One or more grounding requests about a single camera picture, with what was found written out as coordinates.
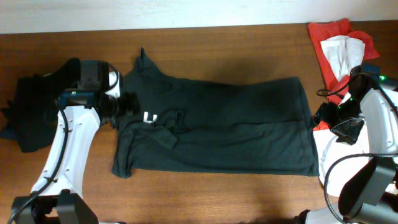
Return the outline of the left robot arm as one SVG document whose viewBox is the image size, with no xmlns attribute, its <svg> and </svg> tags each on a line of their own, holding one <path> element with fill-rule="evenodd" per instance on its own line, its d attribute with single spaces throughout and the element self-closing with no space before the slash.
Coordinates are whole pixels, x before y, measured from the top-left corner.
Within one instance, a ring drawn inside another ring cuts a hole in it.
<svg viewBox="0 0 398 224">
<path fill-rule="evenodd" d="M 136 94 L 122 85 L 111 63 L 77 58 L 34 78 L 36 90 L 55 97 L 57 127 L 39 178 L 28 196 L 14 199 L 8 223 L 100 223 L 83 200 L 83 176 L 97 130 L 139 112 Z"/>
</svg>

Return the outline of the dark green t-shirt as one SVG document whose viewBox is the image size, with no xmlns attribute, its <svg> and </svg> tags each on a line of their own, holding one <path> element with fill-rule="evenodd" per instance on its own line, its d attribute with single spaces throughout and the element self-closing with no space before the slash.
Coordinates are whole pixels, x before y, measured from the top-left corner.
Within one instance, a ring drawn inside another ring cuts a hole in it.
<svg viewBox="0 0 398 224">
<path fill-rule="evenodd" d="M 311 111 L 297 77 L 251 85 L 175 78 L 146 55 L 124 77 L 140 111 L 119 121 L 112 173 L 317 176 Z"/>
</svg>

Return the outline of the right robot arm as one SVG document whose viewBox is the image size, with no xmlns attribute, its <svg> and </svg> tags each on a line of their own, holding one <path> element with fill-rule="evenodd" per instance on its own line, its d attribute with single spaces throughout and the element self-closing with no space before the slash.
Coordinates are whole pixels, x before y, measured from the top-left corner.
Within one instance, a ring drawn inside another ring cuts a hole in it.
<svg viewBox="0 0 398 224">
<path fill-rule="evenodd" d="M 358 147 L 323 170 L 326 207 L 304 210 L 294 223 L 397 223 L 397 80 L 377 66 L 359 65 L 344 85 L 342 101 L 323 103 L 335 141 Z"/>
</svg>

